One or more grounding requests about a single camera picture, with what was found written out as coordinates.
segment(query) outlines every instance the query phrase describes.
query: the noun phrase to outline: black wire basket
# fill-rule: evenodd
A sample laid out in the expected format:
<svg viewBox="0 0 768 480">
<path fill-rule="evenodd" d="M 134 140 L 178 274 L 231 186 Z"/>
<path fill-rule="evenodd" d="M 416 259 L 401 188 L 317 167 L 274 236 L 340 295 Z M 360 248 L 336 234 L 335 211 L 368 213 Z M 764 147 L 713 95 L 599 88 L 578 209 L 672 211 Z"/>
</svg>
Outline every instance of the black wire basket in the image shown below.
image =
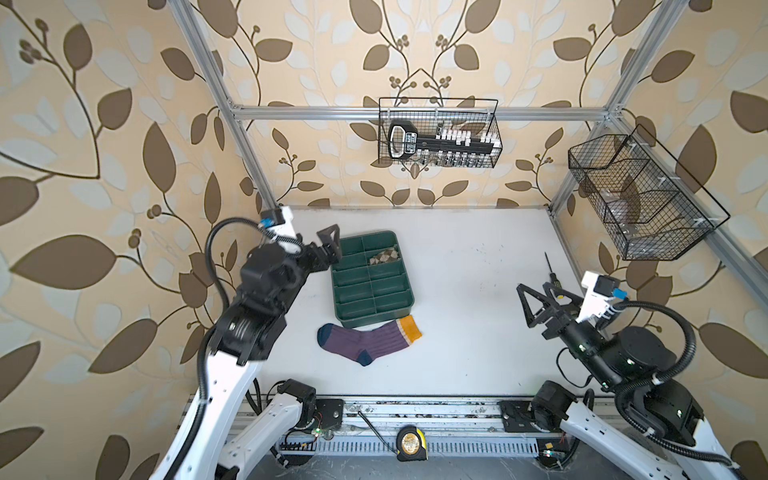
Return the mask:
<svg viewBox="0 0 768 480">
<path fill-rule="evenodd" d="M 403 166 L 493 168 L 504 148 L 498 100 L 379 99 L 379 160 Z"/>
<path fill-rule="evenodd" d="M 669 156 L 673 173 L 648 153 L 654 146 Z M 572 147 L 568 168 L 623 260 L 676 260 L 730 218 L 642 125 L 629 135 L 603 135 Z"/>
</svg>

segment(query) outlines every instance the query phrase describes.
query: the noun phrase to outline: green tray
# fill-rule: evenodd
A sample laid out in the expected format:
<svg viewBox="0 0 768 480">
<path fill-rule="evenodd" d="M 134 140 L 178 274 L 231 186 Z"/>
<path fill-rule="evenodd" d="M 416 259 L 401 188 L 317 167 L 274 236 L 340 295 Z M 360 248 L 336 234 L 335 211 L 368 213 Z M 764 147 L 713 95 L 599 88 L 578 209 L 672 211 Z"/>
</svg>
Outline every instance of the green tray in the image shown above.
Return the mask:
<svg viewBox="0 0 768 480">
<path fill-rule="evenodd" d="M 369 265 L 371 257 L 394 247 L 394 262 Z M 331 269 L 336 318 L 346 328 L 408 316 L 413 292 L 397 236 L 390 231 L 341 239 L 341 260 Z"/>
</svg>

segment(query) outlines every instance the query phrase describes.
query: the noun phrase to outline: white work surface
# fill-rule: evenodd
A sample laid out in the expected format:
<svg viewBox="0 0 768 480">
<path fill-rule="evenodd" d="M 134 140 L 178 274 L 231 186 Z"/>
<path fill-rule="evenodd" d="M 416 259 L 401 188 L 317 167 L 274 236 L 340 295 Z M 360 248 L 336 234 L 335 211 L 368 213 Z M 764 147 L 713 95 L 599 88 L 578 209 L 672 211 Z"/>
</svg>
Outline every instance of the white work surface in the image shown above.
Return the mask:
<svg viewBox="0 0 768 480">
<path fill-rule="evenodd" d="M 397 235 L 422 338 L 369 366 L 321 349 L 317 330 L 340 325 L 330 272 L 312 273 L 286 315 L 287 328 L 259 374 L 263 393 L 293 378 L 320 395 L 534 395 L 545 380 L 576 392 L 554 364 L 564 347 L 529 329 L 516 291 L 548 281 L 544 253 L 563 288 L 580 292 L 544 210 L 295 210 L 304 241 L 334 223 L 342 237 Z M 538 304 L 532 303 L 534 310 Z M 383 323 L 366 327 L 372 329 Z M 588 371 L 569 353 L 561 366 L 582 384 Z M 598 390 L 593 380 L 591 386 Z"/>
</svg>

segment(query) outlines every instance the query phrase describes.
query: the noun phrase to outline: argyle sock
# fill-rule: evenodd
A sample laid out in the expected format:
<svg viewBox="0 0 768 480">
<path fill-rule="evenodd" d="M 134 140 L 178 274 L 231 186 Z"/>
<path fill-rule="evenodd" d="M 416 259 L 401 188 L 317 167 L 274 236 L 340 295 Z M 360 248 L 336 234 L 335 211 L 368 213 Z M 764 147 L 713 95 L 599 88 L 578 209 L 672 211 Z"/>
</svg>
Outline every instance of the argyle sock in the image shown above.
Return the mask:
<svg viewBox="0 0 768 480">
<path fill-rule="evenodd" d="M 406 348 L 421 336 L 422 333 L 410 315 L 369 332 L 346 329 L 332 323 L 326 323 L 317 330 L 317 342 L 324 350 L 354 360 L 362 366 L 370 365 L 380 356 Z"/>
</svg>

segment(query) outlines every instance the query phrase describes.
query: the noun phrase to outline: beige wall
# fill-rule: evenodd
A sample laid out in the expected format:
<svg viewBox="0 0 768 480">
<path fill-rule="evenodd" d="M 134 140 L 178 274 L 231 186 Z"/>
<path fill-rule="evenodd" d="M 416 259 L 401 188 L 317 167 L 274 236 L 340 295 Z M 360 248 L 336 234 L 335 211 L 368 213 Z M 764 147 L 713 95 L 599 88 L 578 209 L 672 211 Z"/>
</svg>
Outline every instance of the beige wall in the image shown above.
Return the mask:
<svg viewBox="0 0 768 480">
<path fill-rule="evenodd" d="M 686 10 L 625 114 L 653 125 L 659 139 L 731 212 L 723 228 L 768 267 L 759 255 L 768 247 L 768 5 L 760 0 L 691 4 L 702 11 Z M 675 51 L 689 53 L 669 56 Z M 617 262 L 616 248 L 580 194 L 560 219 L 581 269 L 626 279 L 632 297 L 666 303 L 696 326 L 699 349 L 681 381 L 748 477 L 768 478 L 761 452 L 768 447 L 766 313 L 705 244 L 657 266 Z M 642 312 L 634 324 L 660 332 L 668 346 L 681 343 L 668 319 Z"/>
<path fill-rule="evenodd" d="M 195 237 L 256 214 L 215 110 L 190 142 L 214 103 L 149 4 L 0 2 L 0 478 L 149 476 L 220 309 Z M 227 281 L 256 239 L 222 232 Z"/>
</svg>

